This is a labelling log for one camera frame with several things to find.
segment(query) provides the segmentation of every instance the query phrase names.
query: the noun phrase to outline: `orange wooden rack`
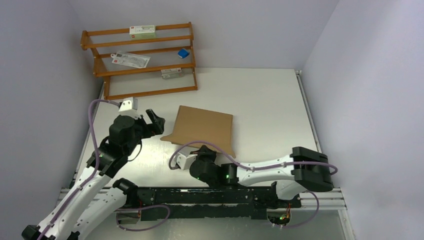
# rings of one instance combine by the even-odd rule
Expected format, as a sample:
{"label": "orange wooden rack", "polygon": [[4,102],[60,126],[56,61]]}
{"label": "orange wooden rack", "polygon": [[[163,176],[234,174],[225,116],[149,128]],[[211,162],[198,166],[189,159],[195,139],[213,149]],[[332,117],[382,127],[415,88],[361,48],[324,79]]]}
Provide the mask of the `orange wooden rack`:
{"label": "orange wooden rack", "polygon": [[[161,37],[161,35],[163,35],[161,34],[162,31],[177,30],[177,29],[189,29],[188,31],[189,34]],[[157,36],[156,38],[139,39],[139,40],[124,40],[124,41],[122,40],[109,41],[109,42],[100,42],[100,43],[94,43],[92,37],[105,36],[105,35],[118,35],[118,34],[129,35],[130,30],[129,28],[121,28],[121,29],[101,30],[101,31],[85,31],[85,30],[82,31],[80,45],[83,50],[90,49],[93,54],[93,57],[94,57],[93,74],[96,77],[103,78],[103,82],[104,82],[103,96],[105,99],[117,100],[117,99],[124,99],[128,97],[144,97],[144,96],[152,96],[152,95],[159,95],[159,94],[194,91],[198,89],[197,80],[196,80],[196,72],[195,72],[196,58],[195,58],[195,52],[193,49],[194,34],[193,34],[192,23],[189,22],[189,23],[172,24],[172,25],[158,25],[155,27],[155,30],[156,30],[156,36]],[[185,48],[190,51],[191,59],[189,63],[160,65],[160,66],[151,66],[146,68],[134,68],[134,69],[124,69],[124,70],[108,70],[103,62],[103,59],[110,58],[111,53],[99,54],[97,49],[97,48],[107,48],[107,47],[115,47],[115,46],[157,43],[157,42],[177,41],[177,40],[189,40],[190,45],[129,51],[129,53],[141,55],[141,54],[155,54],[155,53],[165,53],[165,52],[178,52],[182,48]],[[164,69],[174,69],[174,68],[192,69],[193,80],[194,80],[193,86],[154,90],[154,91],[143,91],[143,92],[127,93],[127,94],[119,94],[119,95],[109,95],[112,76],[150,73],[150,72],[160,71]]]}

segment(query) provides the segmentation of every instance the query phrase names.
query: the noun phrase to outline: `shelf rung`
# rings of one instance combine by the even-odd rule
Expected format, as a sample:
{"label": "shelf rung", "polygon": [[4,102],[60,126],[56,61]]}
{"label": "shelf rung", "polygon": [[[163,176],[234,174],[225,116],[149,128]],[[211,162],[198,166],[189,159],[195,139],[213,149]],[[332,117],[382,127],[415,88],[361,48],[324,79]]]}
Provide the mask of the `shelf rung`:
{"label": "shelf rung", "polygon": [[[192,46],[177,46],[177,47],[168,47],[168,48],[158,48],[158,49],[149,49],[149,50],[139,50],[139,51],[128,51],[130,54],[154,54],[154,53],[165,53],[180,51],[181,49],[190,50]],[[101,59],[110,58],[112,53],[100,54]]]}
{"label": "shelf rung", "polygon": [[[160,30],[169,30],[169,29],[185,29],[189,28],[189,23],[182,24],[170,24],[170,25],[158,25],[155,27],[156,31]],[[100,30],[100,31],[88,31],[88,36],[99,36],[99,35],[110,35],[110,34],[127,34],[130,32],[129,28],[119,28],[119,29],[110,29],[110,30]]]}
{"label": "shelf rung", "polygon": [[194,65],[193,63],[183,63],[183,64],[151,66],[146,68],[136,68],[136,69],[127,69],[127,70],[119,70],[119,71],[105,71],[105,72],[98,72],[95,74],[95,76],[104,77],[104,76],[118,76],[118,75],[128,75],[128,74],[141,74],[141,73],[156,72],[163,69],[176,69],[176,68],[194,68]]}
{"label": "shelf rung", "polygon": [[128,41],[113,41],[113,42],[87,44],[87,45],[85,45],[85,48],[90,49],[90,48],[113,47],[113,46],[130,45],[130,44],[156,43],[156,42],[186,40],[186,39],[191,39],[191,38],[192,38],[192,36],[186,35],[186,36],[168,36],[168,37],[157,37],[157,38],[128,40]]}
{"label": "shelf rung", "polygon": [[107,97],[107,100],[125,99],[129,97],[138,98],[138,97],[153,96],[153,95],[160,95],[160,94],[173,94],[173,93],[180,93],[180,92],[187,92],[187,91],[195,91],[197,89],[198,89],[197,86],[185,86],[185,87],[156,90],[156,91],[145,91],[145,92],[136,92],[136,93],[129,93],[129,94],[121,94],[121,95],[110,95]]}

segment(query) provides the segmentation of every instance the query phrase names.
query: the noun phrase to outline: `white tabletop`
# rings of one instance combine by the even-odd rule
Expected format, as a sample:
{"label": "white tabletop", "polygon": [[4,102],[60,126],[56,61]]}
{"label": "white tabletop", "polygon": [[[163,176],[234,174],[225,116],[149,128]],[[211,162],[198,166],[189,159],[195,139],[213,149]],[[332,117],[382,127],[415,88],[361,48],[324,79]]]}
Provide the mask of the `white tabletop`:
{"label": "white tabletop", "polygon": [[[196,76],[198,91],[138,98],[138,111],[147,122],[150,120],[146,109],[153,109],[165,118],[163,136],[172,132],[178,108],[184,105],[234,115],[232,145],[239,162],[276,159],[290,154],[296,146],[317,150],[293,69],[196,68]],[[120,85],[125,88],[124,82],[113,87]],[[109,126],[117,116],[116,106],[99,105],[94,118],[98,143],[109,135]],[[188,171],[168,168],[169,157],[178,146],[161,141],[160,137],[143,139],[137,159],[127,163],[107,186],[126,178],[139,187],[206,187]],[[90,136],[79,169],[86,166],[93,150]],[[227,162],[223,156],[218,156],[217,163]],[[257,186],[269,186],[269,183]]]}

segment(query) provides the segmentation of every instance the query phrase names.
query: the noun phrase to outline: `white table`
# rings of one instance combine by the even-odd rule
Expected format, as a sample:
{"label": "white table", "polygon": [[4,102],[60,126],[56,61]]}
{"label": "white table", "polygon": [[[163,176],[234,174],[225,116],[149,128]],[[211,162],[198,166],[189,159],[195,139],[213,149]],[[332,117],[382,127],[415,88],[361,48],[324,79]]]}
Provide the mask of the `white table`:
{"label": "white table", "polygon": [[[141,114],[153,109],[165,118],[164,136],[172,132],[178,108],[184,105],[234,115],[232,144],[239,162],[276,159],[290,154],[296,146],[317,150],[294,70],[197,68],[196,73],[198,91],[138,98]],[[111,86],[114,91],[119,87],[119,84]],[[117,116],[116,106],[107,103],[98,106],[94,118],[98,143],[109,135],[109,126]],[[178,146],[161,141],[160,136],[143,139],[142,145],[137,159],[125,165],[114,180],[126,178],[140,187],[207,186],[186,171],[168,169],[168,159]],[[79,169],[85,167],[93,151],[90,136]],[[224,161],[229,162],[222,156],[217,159],[217,163]]]}
{"label": "white table", "polygon": [[[242,68],[197,68],[198,91],[189,91],[165,95],[141,97],[138,110],[142,114],[146,109],[166,119],[164,135],[172,132],[180,105],[212,110],[234,115],[233,149],[239,162],[258,162],[275,159],[290,154],[292,147],[302,146],[317,150],[304,99],[292,69],[242,69]],[[113,91],[128,91],[134,88],[140,92],[140,85],[129,87],[124,82],[111,85]],[[116,106],[101,103],[94,118],[97,142],[109,134],[109,126],[118,115]],[[160,140],[160,136],[144,139],[140,155],[127,163],[107,185],[120,178],[126,178],[140,187],[206,187],[207,185],[190,176],[188,171],[169,170],[168,160],[178,146]],[[79,169],[86,166],[94,148],[91,136],[84,147]],[[219,156],[217,163],[229,162]],[[269,186],[263,182],[257,186]],[[315,208],[315,200],[303,201]],[[311,214],[299,211],[293,222],[301,222]],[[114,214],[102,222],[89,236],[90,240],[104,239],[257,239],[260,237],[286,239],[344,239],[339,238],[343,231],[339,213],[320,212],[316,220],[305,228],[285,229],[285,233],[261,225],[264,221],[245,218],[217,219],[170,219],[161,227],[147,232],[123,232],[115,227]],[[154,222],[139,222],[129,228],[152,226]]]}

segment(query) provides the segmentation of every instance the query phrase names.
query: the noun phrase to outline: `small white box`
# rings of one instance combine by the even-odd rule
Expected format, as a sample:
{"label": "small white box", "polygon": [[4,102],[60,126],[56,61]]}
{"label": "small white box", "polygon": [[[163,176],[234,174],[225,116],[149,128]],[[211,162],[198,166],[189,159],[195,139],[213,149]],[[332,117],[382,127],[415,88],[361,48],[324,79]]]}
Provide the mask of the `small white box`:
{"label": "small white box", "polygon": [[183,70],[178,68],[170,68],[170,69],[163,69],[160,70],[162,73],[163,79],[175,79],[175,78],[182,78],[184,76]]}
{"label": "small white box", "polygon": [[129,27],[129,38],[131,40],[156,38],[155,25],[142,25]]}

